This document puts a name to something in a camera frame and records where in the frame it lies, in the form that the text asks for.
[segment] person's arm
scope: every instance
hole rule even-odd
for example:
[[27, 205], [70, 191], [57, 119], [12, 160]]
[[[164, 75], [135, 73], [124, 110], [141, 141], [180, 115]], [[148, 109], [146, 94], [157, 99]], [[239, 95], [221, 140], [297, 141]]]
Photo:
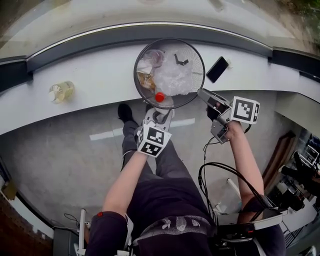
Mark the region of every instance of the person's arm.
[[148, 156], [135, 152], [107, 193], [102, 211], [125, 216]]
[[[227, 126], [226, 137], [230, 140], [236, 170], [245, 177], [260, 195], [264, 195], [264, 182], [241, 124], [237, 121], [231, 121]], [[238, 183], [242, 208], [244, 208], [254, 197], [254, 194], [242, 179], [238, 178]]]

